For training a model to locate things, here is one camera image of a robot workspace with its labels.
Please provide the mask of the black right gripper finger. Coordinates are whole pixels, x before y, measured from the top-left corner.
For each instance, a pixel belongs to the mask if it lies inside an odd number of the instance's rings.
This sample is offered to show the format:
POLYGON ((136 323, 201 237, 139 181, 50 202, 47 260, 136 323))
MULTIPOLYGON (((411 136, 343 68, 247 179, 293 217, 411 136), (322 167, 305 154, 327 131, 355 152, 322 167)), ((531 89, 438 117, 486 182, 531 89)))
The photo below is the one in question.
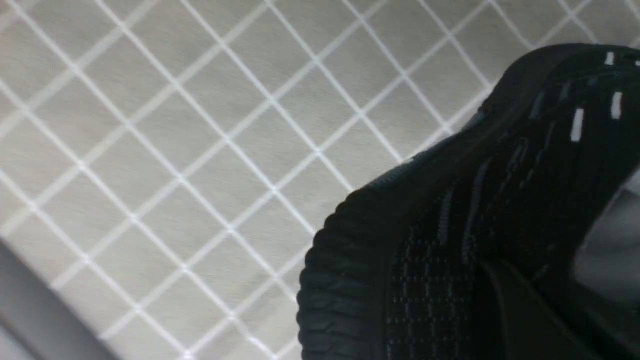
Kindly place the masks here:
POLYGON ((594 360, 531 284, 503 260, 480 264, 482 360, 594 360))

